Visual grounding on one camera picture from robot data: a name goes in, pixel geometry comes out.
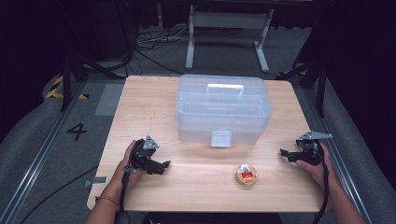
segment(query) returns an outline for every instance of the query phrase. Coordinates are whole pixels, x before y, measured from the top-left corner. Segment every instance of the wrist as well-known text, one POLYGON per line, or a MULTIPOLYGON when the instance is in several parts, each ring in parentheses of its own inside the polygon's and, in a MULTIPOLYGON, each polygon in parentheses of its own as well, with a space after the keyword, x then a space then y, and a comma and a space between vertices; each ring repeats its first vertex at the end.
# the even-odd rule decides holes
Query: wrist
POLYGON ((107 196, 104 196, 104 195, 101 195, 99 197, 98 196, 95 197, 95 203, 99 203, 99 201, 101 203, 110 203, 110 202, 112 202, 116 206, 119 206, 119 204, 120 204, 119 199, 107 197, 107 196))
POLYGON ((112 197, 112 198, 119 198, 122 190, 122 184, 116 183, 114 181, 111 181, 108 183, 108 185, 105 187, 105 189, 102 192, 103 196, 107 197, 112 197))
POLYGON ((345 193, 345 190, 341 185, 340 181, 337 178, 335 178, 329 183, 329 192, 331 196, 336 197, 339 194, 339 192, 345 193))

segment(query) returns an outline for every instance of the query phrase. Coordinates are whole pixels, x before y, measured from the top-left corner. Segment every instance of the red object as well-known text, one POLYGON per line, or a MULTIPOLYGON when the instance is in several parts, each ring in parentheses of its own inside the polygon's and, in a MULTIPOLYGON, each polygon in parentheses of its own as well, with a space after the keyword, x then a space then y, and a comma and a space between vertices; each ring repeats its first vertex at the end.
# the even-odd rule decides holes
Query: red object
POLYGON ((243 178, 253 177, 253 173, 251 173, 251 172, 242 173, 242 177, 243 177, 243 178))

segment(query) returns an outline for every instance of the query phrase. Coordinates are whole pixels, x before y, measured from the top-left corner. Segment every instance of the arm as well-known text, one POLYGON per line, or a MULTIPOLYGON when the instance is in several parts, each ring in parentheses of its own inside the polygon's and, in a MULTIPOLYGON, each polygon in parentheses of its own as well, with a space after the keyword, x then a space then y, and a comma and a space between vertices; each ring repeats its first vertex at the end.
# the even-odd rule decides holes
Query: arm
MULTIPOLYGON (((101 197, 106 197, 114 201, 119 200, 122 189, 121 180, 124 173, 123 167, 128 163, 129 156, 133 147, 134 141, 126 149, 123 160, 120 161, 119 165, 117 166, 113 177, 100 195, 101 197)), ((139 177, 139 173, 131 173, 126 189, 130 189, 137 182, 139 177)), ((90 212, 87 220, 85 220, 85 224, 114 223, 118 206, 111 200, 100 199, 90 212)))
MULTIPOLYGON (((332 209, 338 224, 366 223, 355 204, 350 200, 343 186, 341 185, 337 174, 335 173, 329 149, 321 144, 324 151, 325 162, 329 169, 329 195, 332 200, 332 209)), ((313 166, 305 161, 297 161, 298 166, 306 170, 324 189, 323 167, 321 164, 313 166)))

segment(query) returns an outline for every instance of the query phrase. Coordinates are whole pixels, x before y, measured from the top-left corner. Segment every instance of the plastic box handle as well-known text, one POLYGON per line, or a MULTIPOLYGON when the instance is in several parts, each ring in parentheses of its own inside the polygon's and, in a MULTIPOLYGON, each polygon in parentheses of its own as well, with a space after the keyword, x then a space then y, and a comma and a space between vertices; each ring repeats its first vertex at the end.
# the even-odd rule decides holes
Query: plastic box handle
POLYGON ((209 83, 206 94, 229 94, 241 96, 244 93, 243 85, 209 83))
POLYGON ((230 147, 233 134, 226 130, 216 130, 212 133, 212 147, 230 147))

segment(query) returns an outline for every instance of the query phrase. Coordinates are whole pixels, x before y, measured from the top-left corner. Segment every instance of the gray carpet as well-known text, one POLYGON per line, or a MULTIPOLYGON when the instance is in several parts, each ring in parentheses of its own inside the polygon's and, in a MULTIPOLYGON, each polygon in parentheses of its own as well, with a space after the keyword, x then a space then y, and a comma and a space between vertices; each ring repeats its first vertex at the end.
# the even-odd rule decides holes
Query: gray carpet
MULTIPOLYGON (((217 30, 202 31, 195 38, 194 67, 184 69, 187 41, 180 39, 160 49, 142 51, 153 61, 135 53, 127 67, 129 75, 180 76, 178 72, 224 76, 250 76, 274 79, 279 72, 289 71, 297 53, 309 35, 309 29, 270 30, 264 44, 264 54, 270 67, 268 74, 261 72, 252 42, 260 35, 257 31, 243 30, 232 35, 217 30)), ((114 71, 125 76, 125 69, 114 71)), ((41 200, 76 176, 90 170, 100 160, 106 137, 120 97, 123 81, 110 80, 102 74, 92 73, 81 93, 89 94, 88 100, 77 100, 67 115, 56 137, 49 157, 26 200, 11 223, 19 223, 41 200), (75 133, 67 131, 83 124, 76 140, 75 133)), ((356 185, 373 223, 396 223, 396 194, 379 171, 364 144, 359 131, 328 83, 325 96, 325 119, 318 119, 312 110, 307 90, 295 86, 305 117, 311 130, 320 129, 319 121, 327 124, 334 135, 343 161, 356 185)), ((0 146, 0 211, 17 190, 24 172, 40 149, 46 134, 59 116, 61 99, 46 99, 44 104, 28 114, 8 135, 0 146)), ((82 187, 83 180, 92 179, 95 171, 76 180, 41 204, 24 223, 82 223, 90 210, 86 206, 89 189, 82 187)), ((141 223, 144 214, 131 213, 134 224, 141 223)), ((310 223, 314 214, 280 214, 288 223, 310 223)), ((334 223, 332 213, 327 213, 320 223, 334 223)))

